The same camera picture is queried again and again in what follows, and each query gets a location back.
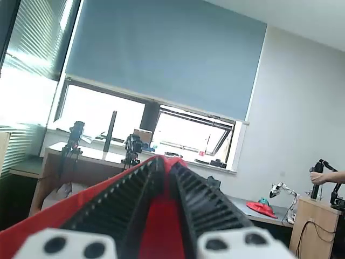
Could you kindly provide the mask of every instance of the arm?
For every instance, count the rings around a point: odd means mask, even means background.
[[[315,185],[321,185],[325,182],[345,183],[345,171],[330,172],[324,174],[311,172],[310,179]]]

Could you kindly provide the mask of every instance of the blue roller blind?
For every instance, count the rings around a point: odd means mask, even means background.
[[[67,73],[244,120],[265,31],[201,0],[85,0]]]

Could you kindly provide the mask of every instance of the window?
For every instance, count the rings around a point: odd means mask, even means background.
[[[158,153],[173,152],[187,160],[225,162],[232,128],[229,122],[161,105],[153,145]]]
[[[68,131],[80,120],[85,122],[85,136],[105,138],[113,111],[118,112],[112,134],[115,141],[123,142],[142,125],[154,132],[151,147],[157,154],[172,152],[186,161],[227,162],[234,121],[159,105],[71,79],[65,82],[56,115],[65,127],[58,128]]]
[[[21,0],[5,66],[58,80],[80,2]]]
[[[112,113],[117,111],[112,138],[123,142],[135,128],[140,128],[144,107],[144,103],[69,84],[60,120],[69,127],[77,120],[83,121],[86,136],[105,137]]]

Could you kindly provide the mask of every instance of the cardboard box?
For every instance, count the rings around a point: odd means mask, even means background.
[[[133,134],[138,135],[142,142],[144,143],[151,143],[152,139],[152,132],[151,131],[145,131],[143,129],[135,129]]]

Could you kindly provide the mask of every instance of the window blind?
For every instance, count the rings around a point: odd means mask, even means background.
[[[23,161],[27,156],[27,151],[33,143],[33,138],[37,131],[36,125],[0,125],[0,132],[11,133],[9,145],[5,155],[0,181],[9,176],[9,168]]]
[[[202,0],[85,0],[66,72],[244,120],[265,32]]]
[[[5,65],[58,80],[80,0],[22,0]]]

